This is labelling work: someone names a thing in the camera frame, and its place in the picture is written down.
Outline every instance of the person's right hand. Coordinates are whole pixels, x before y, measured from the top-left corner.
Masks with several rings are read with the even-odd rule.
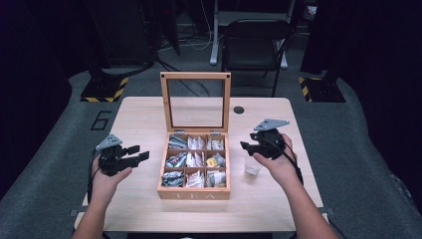
[[[292,140],[283,133],[282,137],[285,143],[288,145],[286,146],[285,154],[287,154],[291,159],[295,160],[296,157],[292,152]],[[270,170],[271,175],[280,185],[283,186],[283,184],[287,181],[299,181],[294,166],[284,155],[281,155],[278,158],[271,160],[266,157],[263,157],[262,155],[256,152],[254,153],[254,158]]]

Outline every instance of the hand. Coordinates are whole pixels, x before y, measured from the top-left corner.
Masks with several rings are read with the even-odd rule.
[[[285,154],[287,154],[291,159],[295,160],[296,156],[292,152],[292,140],[285,134],[282,133],[283,140],[286,143]],[[285,182],[292,180],[298,180],[296,170],[291,162],[284,156],[281,155],[274,160],[267,159],[259,153],[254,153],[254,158],[260,162],[263,166],[267,167],[270,170],[273,178],[281,185],[284,186]]]
[[[131,172],[132,168],[128,167],[114,176],[105,175],[99,168],[99,158],[97,157],[93,162],[93,175],[95,176],[91,204],[107,208],[117,190],[117,185],[127,178]]]

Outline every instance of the tea bag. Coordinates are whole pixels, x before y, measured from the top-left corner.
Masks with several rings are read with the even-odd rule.
[[[212,140],[211,146],[214,150],[224,150],[223,140]]]
[[[192,154],[192,152],[188,152],[186,156],[186,166],[188,167],[203,167],[204,166],[204,152],[202,152],[202,156],[198,153]]]
[[[169,187],[181,187],[183,185],[182,171],[169,171],[162,175],[162,185]]]
[[[195,152],[195,164],[197,167],[204,166],[204,152],[202,152],[202,156]]]
[[[196,149],[204,149],[205,141],[200,136],[197,138],[188,137],[187,145],[189,149],[196,150]]]
[[[208,158],[207,167],[225,167],[226,166],[226,158],[224,158],[220,153],[214,154],[212,157]]]
[[[207,149],[208,150],[224,150],[224,140],[216,140],[212,139],[210,136],[208,137],[207,141]]]
[[[207,186],[209,187],[226,187],[226,172],[224,171],[207,171]]]
[[[204,187],[204,173],[200,170],[186,174],[186,187]]]
[[[175,156],[170,156],[165,160],[166,167],[180,167],[186,160],[186,152],[180,152]]]

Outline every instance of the yellow and black tape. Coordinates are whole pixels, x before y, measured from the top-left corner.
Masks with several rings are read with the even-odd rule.
[[[310,90],[307,87],[306,80],[320,81],[320,78],[299,78],[299,84],[301,84],[302,93],[304,94],[305,100],[307,102],[312,102],[313,99],[311,98]]]
[[[96,98],[96,97],[81,97],[81,102],[92,102],[92,103],[100,103],[100,102],[117,102],[120,99],[120,96],[123,94],[124,87],[126,86],[128,78],[121,80],[120,85],[118,86],[117,91],[115,92],[113,97],[110,98]]]

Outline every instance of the chair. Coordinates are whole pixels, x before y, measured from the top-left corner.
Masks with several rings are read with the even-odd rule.
[[[274,97],[281,60],[292,28],[284,20],[238,20],[224,33],[221,72],[276,72],[271,97]],[[285,40],[277,47],[276,41]]]

